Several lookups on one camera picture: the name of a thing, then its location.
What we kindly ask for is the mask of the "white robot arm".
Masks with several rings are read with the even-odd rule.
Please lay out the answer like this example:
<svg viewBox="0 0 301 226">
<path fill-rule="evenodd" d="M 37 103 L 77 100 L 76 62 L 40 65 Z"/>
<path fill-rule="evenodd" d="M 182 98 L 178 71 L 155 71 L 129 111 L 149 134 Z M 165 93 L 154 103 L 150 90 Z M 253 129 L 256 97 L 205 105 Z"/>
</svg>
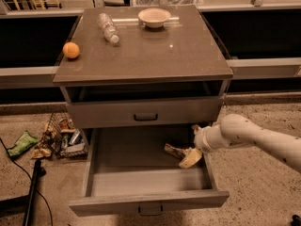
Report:
<svg viewBox="0 0 301 226">
<path fill-rule="evenodd" d="M 301 138 L 260 127 L 238 114 L 229 114 L 215 126 L 194 126 L 194 148 L 179 166 L 188 169 L 206 153 L 219 149 L 256 146 L 297 172 L 301 172 Z"/>
</svg>

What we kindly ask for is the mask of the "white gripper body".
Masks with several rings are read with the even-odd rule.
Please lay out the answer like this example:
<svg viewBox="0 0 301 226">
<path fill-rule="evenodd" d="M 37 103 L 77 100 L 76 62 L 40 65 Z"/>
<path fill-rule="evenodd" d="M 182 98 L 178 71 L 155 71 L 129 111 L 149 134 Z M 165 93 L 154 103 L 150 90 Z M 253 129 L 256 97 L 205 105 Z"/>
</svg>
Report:
<svg viewBox="0 0 301 226">
<path fill-rule="evenodd" d="M 203 153 L 212 153 L 223 147 L 219 126 L 201 127 L 201 131 L 194 133 L 194 144 Z"/>
</svg>

